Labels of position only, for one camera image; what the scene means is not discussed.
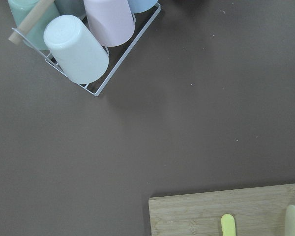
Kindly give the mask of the white plastic cup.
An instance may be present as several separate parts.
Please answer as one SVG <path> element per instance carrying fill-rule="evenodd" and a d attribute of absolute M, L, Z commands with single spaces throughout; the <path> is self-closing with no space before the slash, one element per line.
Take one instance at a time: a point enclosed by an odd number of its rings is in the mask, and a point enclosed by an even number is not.
<path fill-rule="evenodd" d="M 61 15 L 45 28 L 44 42 L 69 80 L 88 84 L 100 79 L 109 57 L 83 22 L 73 15 Z"/>

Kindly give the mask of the pink plastic cup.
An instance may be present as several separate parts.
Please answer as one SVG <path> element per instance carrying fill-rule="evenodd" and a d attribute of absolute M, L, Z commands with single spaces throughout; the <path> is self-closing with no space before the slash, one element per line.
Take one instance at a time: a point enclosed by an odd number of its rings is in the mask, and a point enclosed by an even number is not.
<path fill-rule="evenodd" d="M 134 34 L 135 24 L 126 0 L 85 0 L 89 29 L 102 46 L 115 47 Z"/>

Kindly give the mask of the blue plastic cup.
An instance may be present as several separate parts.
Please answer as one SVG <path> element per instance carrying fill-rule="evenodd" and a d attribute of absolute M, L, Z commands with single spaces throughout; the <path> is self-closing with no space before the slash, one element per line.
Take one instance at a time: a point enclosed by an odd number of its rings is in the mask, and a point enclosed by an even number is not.
<path fill-rule="evenodd" d="M 137 14 L 151 9 L 158 0 L 128 0 L 131 13 Z"/>

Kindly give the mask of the grey plastic cup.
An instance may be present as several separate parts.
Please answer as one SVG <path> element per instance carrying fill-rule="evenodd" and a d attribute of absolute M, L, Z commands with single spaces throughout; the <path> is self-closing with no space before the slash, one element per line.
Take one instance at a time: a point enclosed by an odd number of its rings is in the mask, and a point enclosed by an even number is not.
<path fill-rule="evenodd" d="M 74 15 L 78 18 L 86 15 L 83 0 L 55 0 L 55 5 L 60 15 Z"/>

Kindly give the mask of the yellow plastic knife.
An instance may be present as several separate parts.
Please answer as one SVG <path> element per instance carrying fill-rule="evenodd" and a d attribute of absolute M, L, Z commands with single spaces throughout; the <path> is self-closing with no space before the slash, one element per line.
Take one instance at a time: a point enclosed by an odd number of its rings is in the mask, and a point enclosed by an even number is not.
<path fill-rule="evenodd" d="M 231 214 L 224 214 L 221 217 L 221 228 L 223 236 L 236 236 L 235 219 Z"/>

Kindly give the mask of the bamboo cutting board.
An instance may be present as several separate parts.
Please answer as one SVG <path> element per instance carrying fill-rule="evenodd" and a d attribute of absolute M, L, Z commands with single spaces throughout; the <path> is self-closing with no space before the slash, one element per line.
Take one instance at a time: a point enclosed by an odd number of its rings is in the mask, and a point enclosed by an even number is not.
<path fill-rule="evenodd" d="M 295 183 L 154 197 L 148 201 L 153 236 L 220 236 L 221 217 L 235 219 L 238 236 L 284 235 Z"/>

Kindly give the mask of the mint green plastic cup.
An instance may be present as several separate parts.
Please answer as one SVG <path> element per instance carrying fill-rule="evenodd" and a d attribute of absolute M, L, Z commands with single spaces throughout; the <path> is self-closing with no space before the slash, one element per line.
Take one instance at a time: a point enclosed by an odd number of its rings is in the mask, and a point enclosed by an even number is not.
<path fill-rule="evenodd" d="M 25 19 L 29 12 L 35 7 L 38 0 L 8 0 L 16 26 Z M 48 50 L 45 45 L 43 34 L 46 26 L 56 17 L 60 16 L 59 11 L 54 3 L 46 10 L 44 15 L 39 19 L 26 38 L 39 50 Z"/>

